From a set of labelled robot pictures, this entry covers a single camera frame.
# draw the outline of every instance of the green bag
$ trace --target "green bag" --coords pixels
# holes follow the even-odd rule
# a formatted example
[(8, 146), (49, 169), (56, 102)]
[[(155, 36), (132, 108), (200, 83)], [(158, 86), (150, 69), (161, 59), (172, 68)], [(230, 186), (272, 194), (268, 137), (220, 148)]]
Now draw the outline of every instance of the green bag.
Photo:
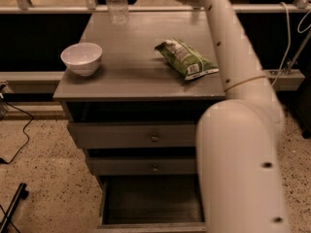
[(217, 65), (181, 40), (169, 39), (155, 47), (185, 81), (219, 72)]

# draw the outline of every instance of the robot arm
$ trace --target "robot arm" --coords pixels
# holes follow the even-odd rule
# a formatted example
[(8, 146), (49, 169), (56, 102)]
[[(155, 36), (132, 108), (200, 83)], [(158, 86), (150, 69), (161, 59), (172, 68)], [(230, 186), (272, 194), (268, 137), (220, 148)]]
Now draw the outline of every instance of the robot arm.
[(276, 154), (282, 107), (229, 1), (191, 1), (205, 9), (228, 99), (196, 129), (207, 231), (289, 233)]

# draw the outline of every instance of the black cable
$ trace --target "black cable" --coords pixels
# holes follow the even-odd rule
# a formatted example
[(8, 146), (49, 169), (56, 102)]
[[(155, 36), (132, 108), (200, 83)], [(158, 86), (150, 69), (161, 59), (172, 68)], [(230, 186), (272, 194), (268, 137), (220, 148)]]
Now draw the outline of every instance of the black cable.
[[(1, 209), (1, 211), (3, 212), (3, 214), (4, 214), (4, 217), (5, 217), (6, 219), (9, 219), (1, 204), (0, 204), (0, 209)], [(20, 233), (20, 231), (17, 229), (17, 227), (16, 227), (11, 221), (10, 221), (10, 224), (14, 227), (14, 229), (15, 229), (18, 233)]]
[(13, 156), (13, 158), (12, 158), (10, 161), (6, 161), (6, 160), (4, 160), (3, 158), (0, 158), (0, 164), (9, 165), (9, 164), (11, 164), (11, 163), (15, 160), (15, 158), (17, 157), (17, 155), (19, 154), (19, 152), (28, 144), (28, 142), (29, 142), (29, 140), (30, 140), (30, 137), (29, 137), (29, 135), (25, 132), (25, 129), (26, 129), (26, 127), (29, 125), (29, 123), (34, 119), (34, 116), (31, 115), (30, 113), (28, 113), (28, 112), (26, 112), (26, 111), (24, 111), (24, 110), (18, 108), (18, 107), (15, 107), (15, 106), (11, 105), (10, 103), (8, 103), (8, 102), (6, 102), (6, 101), (4, 101), (4, 102), (5, 102), (8, 106), (10, 106), (10, 107), (12, 107), (12, 108), (14, 108), (14, 109), (16, 109), (16, 110), (18, 110), (18, 111), (20, 111), (20, 112), (22, 112), (22, 113), (25, 113), (25, 114), (27, 114), (27, 115), (30, 116), (30, 120), (29, 120), (29, 121), (23, 126), (23, 128), (22, 128), (22, 133), (27, 137), (26, 142), (17, 150), (16, 154)]

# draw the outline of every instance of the black metal rod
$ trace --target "black metal rod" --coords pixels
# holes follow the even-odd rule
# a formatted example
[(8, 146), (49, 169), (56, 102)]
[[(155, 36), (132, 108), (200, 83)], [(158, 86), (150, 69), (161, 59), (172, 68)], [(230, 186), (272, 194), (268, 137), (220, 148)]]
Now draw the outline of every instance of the black metal rod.
[(0, 233), (6, 232), (8, 226), (11, 222), (11, 219), (13, 217), (13, 214), (17, 208), (19, 200), (26, 198), (28, 192), (25, 189), (26, 189), (26, 183), (20, 183), (18, 186), (17, 192), (11, 201), (10, 206), (9, 206), (7, 212), (5, 213), (5, 215), (3, 216), (3, 219), (0, 223)]

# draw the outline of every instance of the speckled floor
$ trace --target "speckled floor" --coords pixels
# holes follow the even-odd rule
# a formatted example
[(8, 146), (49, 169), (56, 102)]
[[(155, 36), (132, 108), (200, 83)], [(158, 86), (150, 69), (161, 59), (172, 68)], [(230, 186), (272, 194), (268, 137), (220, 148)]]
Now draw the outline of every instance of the speckled floor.
[[(20, 202), (13, 220), (20, 232), (82, 233), (96, 228), (101, 191), (66, 129), (61, 108), (22, 108), (35, 120), (26, 129), (28, 145), (11, 165), (0, 165), (0, 204), (6, 209), (19, 183), (27, 183), (29, 196)], [(0, 121), (1, 157), (11, 159), (24, 143), (22, 127), (27, 120), (20, 112), (9, 110)], [(293, 233), (310, 233), (311, 139), (301, 137), (289, 113), (279, 158)]]

